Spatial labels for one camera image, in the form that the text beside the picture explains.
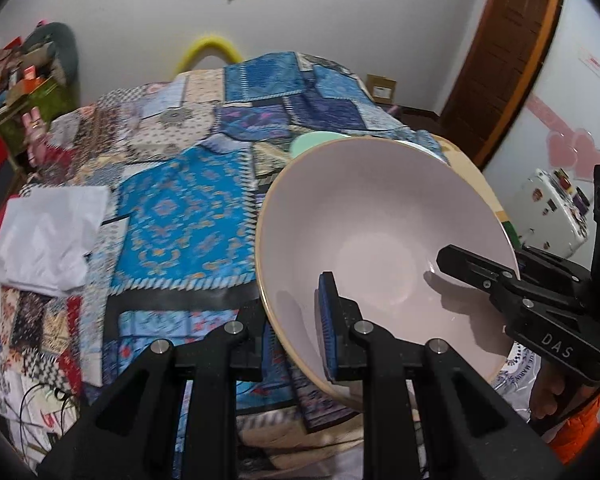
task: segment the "brown door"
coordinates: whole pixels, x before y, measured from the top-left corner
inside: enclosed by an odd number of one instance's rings
[[[519,87],[548,0],[488,0],[474,44],[442,113],[444,135],[476,164]]]

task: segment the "yellow tube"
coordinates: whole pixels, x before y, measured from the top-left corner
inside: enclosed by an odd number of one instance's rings
[[[187,53],[180,60],[180,63],[178,63],[176,75],[181,72],[191,70],[190,66],[195,57],[206,48],[214,48],[219,50],[230,63],[240,63],[244,61],[244,58],[240,55],[240,52],[238,52],[238,50],[229,41],[227,41],[225,38],[221,38],[220,36],[211,34],[208,36],[203,36],[189,47]]]

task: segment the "bowl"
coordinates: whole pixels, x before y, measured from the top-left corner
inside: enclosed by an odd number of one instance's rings
[[[322,391],[362,409],[358,383],[327,380],[318,332],[318,277],[400,339],[445,339],[486,380],[512,341],[488,295],[445,274],[455,244],[517,269],[493,211],[448,165],[393,140],[352,137],[295,158],[267,192],[256,228],[256,276],[269,321],[293,362]]]

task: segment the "white cloth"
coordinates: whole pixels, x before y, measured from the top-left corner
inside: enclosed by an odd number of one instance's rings
[[[63,297],[85,283],[109,197],[106,186],[33,188],[7,202],[0,227],[0,283]]]

